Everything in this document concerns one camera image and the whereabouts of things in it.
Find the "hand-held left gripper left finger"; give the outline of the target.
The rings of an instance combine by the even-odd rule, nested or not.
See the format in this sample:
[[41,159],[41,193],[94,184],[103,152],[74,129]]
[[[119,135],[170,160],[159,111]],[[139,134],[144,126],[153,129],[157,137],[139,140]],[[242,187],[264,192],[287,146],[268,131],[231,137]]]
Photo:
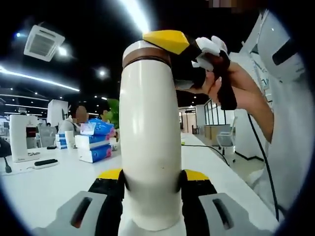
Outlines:
[[123,170],[101,173],[88,191],[80,191],[56,212],[34,236],[117,236],[123,213]]

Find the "person's right hand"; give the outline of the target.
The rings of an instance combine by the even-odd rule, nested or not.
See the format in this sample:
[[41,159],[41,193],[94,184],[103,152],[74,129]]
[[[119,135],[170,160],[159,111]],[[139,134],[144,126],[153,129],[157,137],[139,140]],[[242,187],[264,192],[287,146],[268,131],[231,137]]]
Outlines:
[[[235,94],[237,108],[248,110],[252,106],[252,100],[256,99],[259,88],[249,73],[236,62],[230,64],[227,75]],[[221,79],[215,81],[214,73],[206,71],[202,92],[208,95],[215,103],[221,104],[218,97],[220,88]]]

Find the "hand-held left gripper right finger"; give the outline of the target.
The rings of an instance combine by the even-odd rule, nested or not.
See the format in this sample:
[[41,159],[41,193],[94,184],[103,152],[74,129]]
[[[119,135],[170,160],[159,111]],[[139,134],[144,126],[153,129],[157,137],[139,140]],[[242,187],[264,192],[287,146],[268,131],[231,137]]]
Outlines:
[[181,171],[182,214],[188,236],[269,236],[249,220],[248,212],[225,193],[218,193],[201,172]]

